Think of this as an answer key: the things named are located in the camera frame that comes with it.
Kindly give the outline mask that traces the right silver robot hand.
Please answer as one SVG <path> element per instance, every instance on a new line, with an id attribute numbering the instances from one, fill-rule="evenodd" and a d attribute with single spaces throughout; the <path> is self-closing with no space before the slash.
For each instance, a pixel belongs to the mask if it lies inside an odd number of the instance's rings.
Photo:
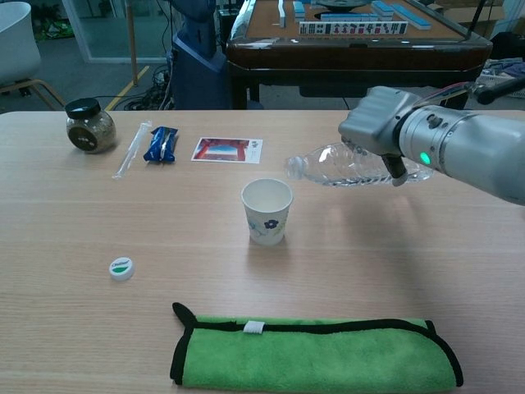
<path id="1" fill-rule="evenodd" d="M 353 153 L 362 183 L 401 186 L 432 175 L 430 168 L 404 158 L 399 148 L 399 125 L 419 99 L 404 90 L 377 86 L 340 123 L 341 141 Z"/>

